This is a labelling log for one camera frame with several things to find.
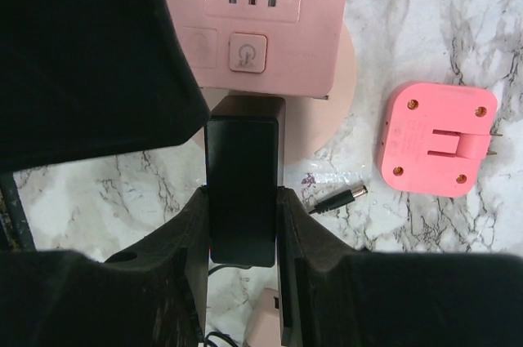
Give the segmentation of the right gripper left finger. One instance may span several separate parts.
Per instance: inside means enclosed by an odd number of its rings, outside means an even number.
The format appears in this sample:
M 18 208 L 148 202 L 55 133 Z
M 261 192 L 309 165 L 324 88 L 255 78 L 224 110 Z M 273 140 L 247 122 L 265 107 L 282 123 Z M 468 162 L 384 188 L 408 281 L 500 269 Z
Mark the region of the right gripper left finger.
M 208 294 L 208 193 L 98 262 L 77 251 L 1 254 L 4 346 L 196 346 Z

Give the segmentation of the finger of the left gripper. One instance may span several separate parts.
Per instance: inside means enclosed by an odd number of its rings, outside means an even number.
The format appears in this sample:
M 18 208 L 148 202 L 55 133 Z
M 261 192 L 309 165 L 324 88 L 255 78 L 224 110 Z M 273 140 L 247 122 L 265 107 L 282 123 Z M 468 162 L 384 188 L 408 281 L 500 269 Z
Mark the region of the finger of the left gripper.
M 209 109 L 166 0 L 1 0 L 1 169 L 182 145 Z

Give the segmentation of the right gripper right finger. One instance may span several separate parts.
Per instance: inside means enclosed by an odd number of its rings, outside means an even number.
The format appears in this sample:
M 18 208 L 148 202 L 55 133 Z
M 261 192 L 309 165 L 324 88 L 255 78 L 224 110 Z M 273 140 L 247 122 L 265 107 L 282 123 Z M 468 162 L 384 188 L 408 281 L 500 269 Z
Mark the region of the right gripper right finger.
M 291 189 L 277 195 L 285 346 L 519 346 L 522 260 L 346 245 Z

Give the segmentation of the black power adapter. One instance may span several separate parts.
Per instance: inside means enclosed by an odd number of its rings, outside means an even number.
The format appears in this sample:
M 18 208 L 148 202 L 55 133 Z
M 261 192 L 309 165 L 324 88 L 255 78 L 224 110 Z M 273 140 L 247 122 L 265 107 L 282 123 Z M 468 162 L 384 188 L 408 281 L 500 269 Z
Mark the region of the black power adapter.
M 212 261 L 275 263 L 279 123 L 215 116 L 204 128 Z

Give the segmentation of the pink cube socket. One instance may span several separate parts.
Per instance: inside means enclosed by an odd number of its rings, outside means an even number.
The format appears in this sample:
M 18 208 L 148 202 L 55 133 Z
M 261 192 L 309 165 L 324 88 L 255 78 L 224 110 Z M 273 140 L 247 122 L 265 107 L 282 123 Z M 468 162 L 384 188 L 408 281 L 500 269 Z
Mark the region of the pink cube socket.
M 202 88 L 327 96 L 346 0 L 167 0 Z

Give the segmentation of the pink round power hub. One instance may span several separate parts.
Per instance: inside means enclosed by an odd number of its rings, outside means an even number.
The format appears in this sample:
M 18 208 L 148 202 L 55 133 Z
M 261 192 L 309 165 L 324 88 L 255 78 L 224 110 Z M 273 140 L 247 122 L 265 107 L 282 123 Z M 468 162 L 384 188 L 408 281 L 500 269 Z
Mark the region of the pink round power hub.
M 355 93 L 355 50 L 342 29 L 333 86 L 321 98 L 203 88 L 212 118 L 196 139 L 211 176 L 246 176 L 262 169 L 272 180 L 283 167 L 322 148 L 348 114 Z

